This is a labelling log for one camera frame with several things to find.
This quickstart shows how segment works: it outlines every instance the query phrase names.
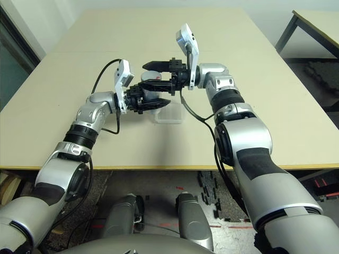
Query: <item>dark metal table leg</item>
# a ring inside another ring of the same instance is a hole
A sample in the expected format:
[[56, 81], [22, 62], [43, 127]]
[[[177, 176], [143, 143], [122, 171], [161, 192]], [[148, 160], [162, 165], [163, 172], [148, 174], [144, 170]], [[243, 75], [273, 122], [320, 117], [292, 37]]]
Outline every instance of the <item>dark metal table leg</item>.
[[278, 53], [281, 52], [281, 50], [285, 47], [288, 40], [291, 38], [292, 34], [294, 33], [295, 29], [297, 28], [296, 21], [298, 18], [294, 15], [288, 23], [285, 31], [282, 33], [279, 41], [275, 45], [275, 49]]

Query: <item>black grip pad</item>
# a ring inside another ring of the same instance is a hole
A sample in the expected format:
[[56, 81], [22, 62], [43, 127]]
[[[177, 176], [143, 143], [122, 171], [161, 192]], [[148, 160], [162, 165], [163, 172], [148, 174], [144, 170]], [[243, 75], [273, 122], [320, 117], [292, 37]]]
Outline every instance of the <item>black grip pad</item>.
[[271, 159], [267, 148], [248, 148], [237, 152], [239, 164], [250, 180], [266, 174], [287, 172]]

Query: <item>wooden board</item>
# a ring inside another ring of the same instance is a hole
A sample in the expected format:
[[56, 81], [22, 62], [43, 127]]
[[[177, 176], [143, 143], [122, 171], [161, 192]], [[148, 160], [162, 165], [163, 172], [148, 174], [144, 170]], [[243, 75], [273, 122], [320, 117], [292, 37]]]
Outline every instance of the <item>wooden board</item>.
[[[198, 41], [199, 62], [226, 65], [266, 123], [275, 163], [289, 169], [339, 167], [338, 129], [244, 11], [142, 8], [88, 11], [70, 28], [1, 112], [0, 168], [41, 167], [108, 61], [128, 59], [135, 84], [148, 61], [185, 59], [175, 41], [185, 22]], [[107, 69], [98, 92], [114, 89], [114, 68]], [[205, 91], [183, 94], [198, 114], [211, 114]], [[114, 115], [105, 127], [116, 128]], [[161, 125], [149, 114], [129, 112], [119, 135], [99, 135], [93, 161], [97, 169], [216, 168], [210, 133], [189, 114], [182, 124]]]

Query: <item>black cable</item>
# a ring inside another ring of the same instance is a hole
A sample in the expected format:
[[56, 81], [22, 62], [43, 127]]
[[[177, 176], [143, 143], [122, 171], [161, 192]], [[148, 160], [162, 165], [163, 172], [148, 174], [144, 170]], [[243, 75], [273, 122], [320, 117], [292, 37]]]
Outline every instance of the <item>black cable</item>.
[[[104, 74], [104, 72], [105, 72], [105, 70], [107, 69], [107, 67], [110, 66], [111, 64], [115, 63], [115, 62], [120, 61], [120, 60], [121, 60], [121, 59], [114, 59], [114, 60], [110, 61], [110, 62], [107, 63], [107, 64], [105, 65], [105, 67], [100, 71], [100, 74], [99, 74], [99, 76], [97, 77], [97, 79], [96, 79], [96, 81], [95, 81], [95, 84], [94, 84], [94, 86], [93, 86], [92, 94], [94, 94], [95, 89], [96, 89], [96, 87], [97, 87], [97, 85], [98, 85], [98, 83], [99, 83], [99, 81], [100, 81], [100, 78], [101, 78], [101, 76]], [[120, 111], [119, 111], [119, 110], [117, 110], [116, 115], [117, 115], [117, 131], [116, 131], [116, 132], [115, 132], [115, 131], [111, 131], [110, 129], [106, 129], [106, 128], [101, 128], [101, 130], [110, 132], [110, 133], [112, 133], [112, 134], [119, 134], [119, 132], [120, 132]]]
[[40, 244], [37, 249], [41, 252], [41, 254], [49, 254], [47, 248], [45, 245]]
[[121, 60], [121, 59], [114, 59], [114, 60], [110, 61], [109, 63], [107, 63], [107, 64], [105, 65], [105, 67], [101, 70], [99, 76], [98, 76], [97, 79], [96, 79], [96, 82], [95, 82], [95, 84], [94, 84], [94, 86], [93, 86], [93, 89], [92, 89], [91, 94], [94, 94], [95, 89], [96, 89], [96, 86], [98, 85], [99, 80], [100, 80], [101, 76], [104, 74], [104, 72], [105, 72], [105, 70], [107, 69], [107, 67], [108, 67], [109, 65], [115, 63], [115, 62], [120, 61], [120, 60]]
[[69, 243], [70, 243], [70, 240], [74, 234], [74, 232], [81, 226], [83, 225], [84, 223], [86, 222], [89, 222], [89, 221], [94, 221], [94, 220], [106, 220], [106, 218], [92, 218], [92, 219], [86, 219], [86, 220], [83, 220], [82, 222], [80, 222], [73, 230], [72, 232], [70, 233], [69, 235], [69, 238], [68, 238], [68, 241], [67, 241], [67, 245], [66, 245], [66, 248], [68, 249], [69, 248]]
[[169, 228], [165, 228], [164, 226], [158, 226], [158, 225], [154, 225], [154, 224], [150, 224], [150, 223], [144, 223], [144, 222], [138, 222], [137, 224], [142, 224], [142, 225], [146, 225], [146, 226], [152, 226], [154, 228], [159, 228], [159, 229], [165, 229], [165, 230], [169, 230], [169, 231], [172, 231], [174, 233], [180, 234], [178, 231], [175, 231], [175, 230], [169, 229]]
[[[211, 135], [213, 137], [213, 141], [215, 142], [215, 135], [214, 135], [214, 132], [211, 128], [211, 126], [206, 123], [206, 119], [205, 118], [202, 118], [200, 116], [198, 116], [187, 104], [186, 100], [184, 99], [184, 97], [182, 96], [182, 90], [180, 90], [180, 98], [181, 98], [181, 103], [184, 105], [185, 109], [192, 115], [194, 116], [198, 121], [200, 121], [201, 123], [205, 124], [208, 129], [210, 130], [211, 132]], [[238, 192], [237, 188], [235, 187], [234, 183], [231, 181], [231, 179], [228, 177], [227, 173], [226, 173], [226, 170], [224, 168], [224, 165], [222, 164], [222, 161], [220, 161], [218, 159], [218, 156], [217, 156], [217, 147], [216, 145], [214, 145], [214, 157], [215, 157], [215, 161], [216, 161], [216, 165], [217, 165], [217, 168], [218, 168], [218, 171], [222, 177], [222, 179], [224, 180], [224, 183], [227, 187], [227, 189], [229, 190], [232, 198], [235, 200], [235, 202], [239, 205], [239, 207], [243, 210], [243, 212], [247, 214], [247, 210], [246, 210], [246, 207], [245, 207], [245, 204], [244, 204], [244, 201], [240, 195], [240, 193]]]
[[187, 70], [191, 70], [191, 66], [190, 66], [190, 55], [191, 55], [191, 53], [192, 53], [192, 48], [191, 48], [191, 46], [190, 46], [189, 44], [187, 44], [187, 45], [185, 46], [185, 49], [186, 49], [186, 56], [187, 56], [187, 58], [186, 58], [186, 62], [187, 62]]
[[117, 111], [116, 115], [117, 115], [117, 131], [111, 131], [111, 130], [106, 129], [106, 128], [101, 128], [101, 130], [107, 131], [107, 132], [112, 133], [112, 134], [119, 134], [119, 132], [120, 132], [120, 111]]
[[63, 221], [65, 221], [65, 219], [70, 217], [84, 203], [84, 201], [86, 200], [86, 198], [88, 197], [88, 195], [90, 193], [90, 190], [92, 188], [92, 184], [93, 184], [93, 163], [92, 163], [92, 159], [90, 159], [90, 181], [88, 183], [88, 188], [87, 188], [87, 192], [86, 192], [85, 196], [80, 200], [80, 202], [71, 211], [69, 211], [69, 213], [67, 213], [65, 216], [63, 216], [60, 220], [53, 223], [51, 230], [54, 229], [57, 225], [63, 223]]

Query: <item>metal bracket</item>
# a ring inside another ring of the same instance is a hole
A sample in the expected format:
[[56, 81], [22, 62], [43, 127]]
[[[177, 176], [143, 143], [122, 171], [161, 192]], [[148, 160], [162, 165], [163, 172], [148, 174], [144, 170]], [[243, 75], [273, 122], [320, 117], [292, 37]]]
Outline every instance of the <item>metal bracket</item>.
[[181, 26], [181, 29], [176, 33], [176, 42], [178, 43], [181, 50], [184, 52], [185, 56], [187, 56], [186, 46], [189, 45], [191, 48], [190, 55], [190, 69], [191, 69], [191, 78], [189, 84], [189, 90], [193, 90], [195, 83], [195, 72], [197, 71], [198, 65], [198, 57], [199, 57], [199, 49], [197, 40], [194, 38], [194, 34], [192, 33], [189, 25], [187, 23]]
[[127, 106], [124, 101], [124, 91], [122, 87], [128, 87], [134, 78], [134, 74], [131, 72], [130, 65], [127, 60], [121, 59], [119, 66], [114, 74], [114, 87], [117, 93], [118, 104], [121, 114], [127, 113]]

